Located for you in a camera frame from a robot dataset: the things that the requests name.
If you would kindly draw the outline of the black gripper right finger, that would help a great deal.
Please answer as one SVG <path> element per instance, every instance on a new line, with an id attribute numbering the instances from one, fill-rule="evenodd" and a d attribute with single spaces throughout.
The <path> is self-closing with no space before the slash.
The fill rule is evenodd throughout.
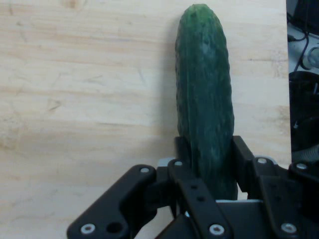
<path id="1" fill-rule="evenodd" d="M 277 239 L 319 237 L 319 164 L 301 161 L 288 169 L 255 157 L 242 137 L 232 138 L 234 174 L 249 199 L 263 201 L 266 220 Z"/>

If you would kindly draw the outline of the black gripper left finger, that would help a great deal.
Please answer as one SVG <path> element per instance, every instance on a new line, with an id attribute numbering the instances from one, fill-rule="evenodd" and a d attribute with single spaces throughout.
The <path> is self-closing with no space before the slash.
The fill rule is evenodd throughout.
<path id="1" fill-rule="evenodd" d="M 69 239 L 133 239 L 157 214 L 170 207 L 173 221 L 161 239 L 231 239 L 232 228 L 203 181 L 190 169 L 190 149 L 174 140 L 176 159 L 154 168 L 130 168 L 67 229 Z"/>

